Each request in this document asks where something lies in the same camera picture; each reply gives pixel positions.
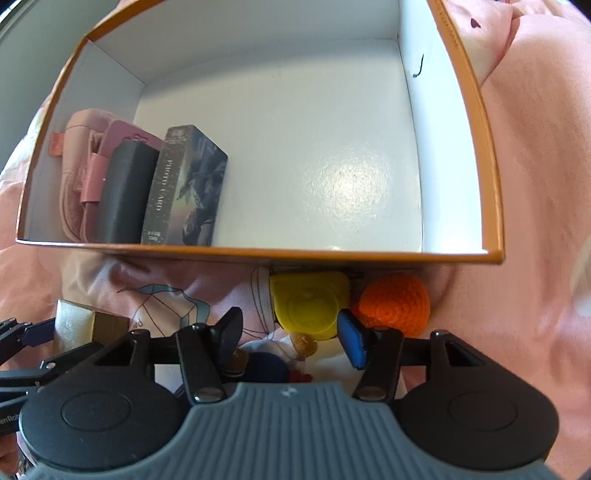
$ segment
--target gray gripper base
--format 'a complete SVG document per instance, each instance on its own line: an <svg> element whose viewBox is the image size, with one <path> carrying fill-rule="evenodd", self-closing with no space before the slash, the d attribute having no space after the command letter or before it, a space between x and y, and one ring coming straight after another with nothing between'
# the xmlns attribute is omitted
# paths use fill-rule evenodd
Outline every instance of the gray gripper base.
<svg viewBox="0 0 591 480"><path fill-rule="evenodd" d="M158 413L152 419L158 428ZM384 404L348 397L338 383L240 384L228 400L195 406L159 452L109 472L37 466L29 480L557 480L540 462L471 472L431 457Z"/></svg>

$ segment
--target pink bedsheet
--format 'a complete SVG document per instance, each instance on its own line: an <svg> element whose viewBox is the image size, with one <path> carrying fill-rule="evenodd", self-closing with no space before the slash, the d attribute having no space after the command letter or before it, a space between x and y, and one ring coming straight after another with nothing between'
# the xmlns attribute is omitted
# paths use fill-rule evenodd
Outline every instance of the pink bedsheet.
<svg viewBox="0 0 591 480"><path fill-rule="evenodd" d="M574 479L591 452L591 25L556 0L447 5L491 120L507 256L500 267L423 271L430 329L453 331L552 399L560 434L548 464ZM41 321L63 297L128 315L155 335L187 319L216 320L233 305L245 312L245 339L272 328L266 268L15 245L39 120L0 174L3 317ZM45 354L21 354L7 366Z"/></svg>

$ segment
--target metal rivet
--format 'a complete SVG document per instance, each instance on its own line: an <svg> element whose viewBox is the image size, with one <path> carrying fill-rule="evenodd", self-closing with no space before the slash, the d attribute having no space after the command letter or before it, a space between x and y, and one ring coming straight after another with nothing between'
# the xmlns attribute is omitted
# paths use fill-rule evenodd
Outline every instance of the metal rivet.
<svg viewBox="0 0 591 480"><path fill-rule="evenodd" d="M223 391L216 387L203 387L197 390L194 398L199 403L214 403L223 398Z"/></svg>
<svg viewBox="0 0 591 480"><path fill-rule="evenodd" d="M241 377L248 363L248 351L237 348L232 352L232 358L226 365L222 365L222 372L226 377Z"/></svg>
<svg viewBox="0 0 591 480"><path fill-rule="evenodd" d="M381 387L362 387L357 396L363 401L381 401L386 398L386 391Z"/></svg>

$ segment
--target white wall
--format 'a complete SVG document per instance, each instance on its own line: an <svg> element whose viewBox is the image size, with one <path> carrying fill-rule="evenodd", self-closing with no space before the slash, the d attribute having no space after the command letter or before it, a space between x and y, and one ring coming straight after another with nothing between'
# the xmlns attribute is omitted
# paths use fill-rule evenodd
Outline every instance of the white wall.
<svg viewBox="0 0 591 480"><path fill-rule="evenodd" d="M0 24L0 168L84 34L118 0L23 0Z"/></svg>
<svg viewBox="0 0 591 480"><path fill-rule="evenodd" d="M229 156L216 247L421 251L417 146L393 40L221 57L149 83L134 122L160 138L196 125Z"/></svg>
<svg viewBox="0 0 591 480"><path fill-rule="evenodd" d="M472 133L453 65L427 0L400 1L398 42L417 137L423 251L482 253Z"/></svg>
<svg viewBox="0 0 591 480"><path fill-rule="evenodd" d="M131 121L144 84L92 42L87 42L72 69L72 75L57 102L49 132L62 132L79 110L100 108ZM31 240L69 241L61 227L59 205L61 158L49 155L51 135L30 177L31 198L27 205L25 237Z"/></svg>
<svg viewBox="0 0 591 480"><path fill-rule="evenodd" d="M148 84L176 70L269 46L396 38L398 0L174 0L97 41Z"/></svg>

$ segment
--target plush toy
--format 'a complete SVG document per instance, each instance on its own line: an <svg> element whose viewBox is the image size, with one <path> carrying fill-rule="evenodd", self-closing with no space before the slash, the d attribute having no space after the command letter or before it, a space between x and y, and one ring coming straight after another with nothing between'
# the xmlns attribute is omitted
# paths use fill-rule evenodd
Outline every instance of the plush toy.
<svg viewBox="0 0 591 480"><path fill-rule="evenodd" d="M416 337L429 320L429 295L414 275L391 275L374 280L365 288L356 311L366 327L386 326L407 337Z"/></svg>
<svg viewBox="0 0 591 480"><path fill-rule="evenodd" d="M249 352L244 348L234 350L232 359L222 367L222 371L224 376L235 378L238 382L286 383L291 377L287 363L278 355Z"/></svg>
<svg viewBox="0 0 591 480"><path fill-rule="evenodd" d="M316 341L306 333L286 334L277 329L261 340L252 340L241 346L249 352L268 352L280 357L291 369L297 369L299 362L316 353Z"/></svg>

